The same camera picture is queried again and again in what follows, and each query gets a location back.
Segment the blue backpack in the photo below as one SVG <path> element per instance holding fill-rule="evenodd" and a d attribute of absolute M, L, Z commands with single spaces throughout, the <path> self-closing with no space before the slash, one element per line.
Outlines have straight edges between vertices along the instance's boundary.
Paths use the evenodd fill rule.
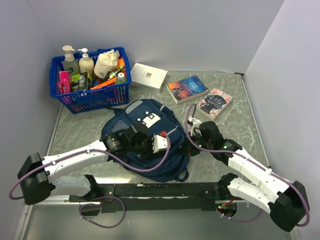
<path fill-rule="evenodd" d="M 159 135 L 162 131 L 165 131 L 170 138 L 171 148 L 169 154 L 159 168 L 151 172 L 133 172 L 145 178 L 161 183 L 171 180 L 184 182 L 188 178 L 189 172 L 187 169 L 187 164 L 190 158 L 187 155 L 179 153 L 179 149 L 185 141 L 186 134 L 184 128 L 176 119 L 173 111 L 153 99 L 136 100 L 130 103 L 124 109 L 110 109 L 114 111 L 115 116 L 104 125 L 101 131 L 101 137 L 114 133 L 118 130 L 127 129 L 130 125 L 136 124 L 142 119 L 150 116 L 150 114 L 154 113 L 161 119 L 149 127 L 149 134 Z M 164 154 L 164 152 L 157 154 L 154 158 L 144 161 L 138 156 L 137 153 L 129 152 L 123 158 L 123 160 L 135 168 L 150 169 L 161 161 Z M 179 178 L 179 174 L 184 171 L 184 177 Z"/>

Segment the gray wall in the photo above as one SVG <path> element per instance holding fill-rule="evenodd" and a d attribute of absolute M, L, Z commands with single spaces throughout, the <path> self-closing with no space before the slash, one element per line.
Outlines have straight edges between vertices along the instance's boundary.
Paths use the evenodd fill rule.
<path fill-rule="evenodd" d="M 25 0 L 0 1 L 0 33 L 0 238 L 8 240 L 23 207 L 9 190 L 27 156 L 46 153 L 59 104 L 48 85 L 55 51 Z"/>
<path fill-rule="evenodd" d="M 320 236 L 319 21 L 319 1 L 286 0 L 244 75 L 272 168 L 306 187 L 304 240 Z"/>
<path fill-rule="evenodd" d="M 27 0 L 62 54 L 124 46 L 131 63 L 244 73 L 284 0 Z"/>

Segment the gray tabletop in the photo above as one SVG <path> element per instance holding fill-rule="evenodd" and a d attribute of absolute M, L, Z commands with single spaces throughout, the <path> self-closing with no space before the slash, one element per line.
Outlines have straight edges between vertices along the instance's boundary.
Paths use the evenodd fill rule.
<path fill-rule="evenodd" d="M 184 78 L 197 75 L 211 91 L 219 88 L 233 96 L 232 102 L 215 119 L 224 138 L 232 139 L 243 146 L 257 161 L 267 165 L 263 147 L 258 135 L 255 121 L 248 103 L 241 76 L 231 73 L 181 73 L 169 72 L 165 83 L 175 82 Z M 175 116 L 184 122 L 186 111 L 190 104 L 198 103 L 204 96 L 192 99 L 185 103 L 175 104 L 165 85 L 160 93 L 154 93 L 138 87 L 129 87 L 130 101 L 138 99 L 155 99 L 173 110 Z M 105 123 L 114 116 L 112 110 L 101 109 L 79 114 L 72 114 L 63 107 L 50 155 L 61 154 L 86 146 L 100 139 L 101 129 Z M 203 114 L 196 112 L 196 118 L 202 122 L 210 121 Z M 223 163 L 215 160 L 211 154 L 201 152 L 190 159 L 188 164 L 190 175 L 186 182 L 217 182 L 222 175 L 229 172 L 239 174 Z M 93 164 L 74 172 L 69 176 L 80 177 L 85 174 L 93 175 L 98 183 L 152 183 L 154 181 L 142 177 L 134 172 L 124 169 L 119 163 L 105 162 Z"/>

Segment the blue plastic basket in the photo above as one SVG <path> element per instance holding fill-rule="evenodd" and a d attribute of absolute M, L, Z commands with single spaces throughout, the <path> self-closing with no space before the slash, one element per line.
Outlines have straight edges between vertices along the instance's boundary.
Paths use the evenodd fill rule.
<path fill-rule="evenodd" d="M 89 57 L 96 64 L 99 54 L 114 49 L 118 50 L 120 57 L 123 58 L 125 64 L 125 72 L 127 82 L 117 85 L 105 86 L 99 89 L 77 91 L 61 94 L 57 83 L 60 82 L 59 71 L 63 71 L 63 61 L 65 56 L 56 56 L 52 58 L 50 69 L 50 95 L 59 101 L 73 114 L 84 113 L 97 109 L 109 108 L 129 102 L 129 84 L 131 83 L 130 64 L 126 51 L 122 46 L 109 49 L 98 49 L 97 51 L 88 52 Z M 79 61 L 82 53 L 76 52 L 74 58 Z"/>

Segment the pump dispenser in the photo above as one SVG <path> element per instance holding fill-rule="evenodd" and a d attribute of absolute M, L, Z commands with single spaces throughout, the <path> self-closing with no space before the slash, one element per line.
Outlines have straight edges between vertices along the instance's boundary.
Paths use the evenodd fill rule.
<path fill-rule="evenodd" d="M 94 64 L 94 61 L 89 57 L 87 53 L 88 49 L 82 48 L 82 49 L 78 49 L 78 51 L 83 52 L 82 58 L 79 60 L 80 73 L 88 72 L 92 75 L 95 64 Z"/>
<path fill-rule="evenodd" d="M 63 69 L 69 72 L 69 77 L 80 74 L 79 63 L 75 59 L 73 52 L 75 51 L 72 46 L 65 45 L 62 50 L 65 52 L 64 61 L 62 63 Z"/>

